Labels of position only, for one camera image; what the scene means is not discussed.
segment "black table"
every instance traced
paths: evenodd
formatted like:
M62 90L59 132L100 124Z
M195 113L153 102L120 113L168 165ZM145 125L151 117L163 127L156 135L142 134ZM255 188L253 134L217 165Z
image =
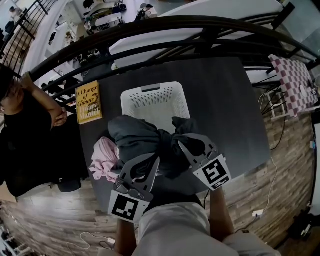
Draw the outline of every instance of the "black table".
M103 119L80 125L87 166L92 163L94 144L106 133L108 122L122 115L122 92L175 81L183 87L190 116L197 120L201 134L207 135L226 157L232 178L270 158L258 100L241 61L236 57L218 57L170 62L99 81ZM114 184L104 177L94 180L89 173L100 208L106 212ZM157 177L153 189L192 195L208 188L186 172L175 180Z

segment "black cap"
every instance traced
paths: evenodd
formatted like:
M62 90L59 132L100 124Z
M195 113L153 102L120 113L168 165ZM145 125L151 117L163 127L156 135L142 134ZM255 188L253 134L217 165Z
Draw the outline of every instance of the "black cap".
M9 86L16 73L6 66L0 66L0 101L6 96Z

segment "basket handle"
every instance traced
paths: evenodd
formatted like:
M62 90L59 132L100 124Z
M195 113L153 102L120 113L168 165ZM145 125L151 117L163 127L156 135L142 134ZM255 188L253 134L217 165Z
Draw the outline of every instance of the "basket handle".
M143 93L160 90L160 83L140 87Z

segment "person's hand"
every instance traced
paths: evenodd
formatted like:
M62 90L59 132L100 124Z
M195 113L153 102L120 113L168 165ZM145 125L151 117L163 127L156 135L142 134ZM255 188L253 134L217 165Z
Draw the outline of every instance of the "person's hand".
M21 78L21 87L25 90L32 91L33 87L35 86L34 82L30 77L30 73L26 72Z
M57 116L57 118L55 119L54 127L63 126L67 122L67 118L67 110L63 107L62 114Z

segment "laundry basket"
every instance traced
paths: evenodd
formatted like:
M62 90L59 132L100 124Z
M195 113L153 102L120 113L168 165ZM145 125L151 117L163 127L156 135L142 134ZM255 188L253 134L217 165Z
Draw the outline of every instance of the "laundry basket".
M173 134L172 117L190 118L182 85L165 82L147 85L121 94L122 114L145 119L158 129Z

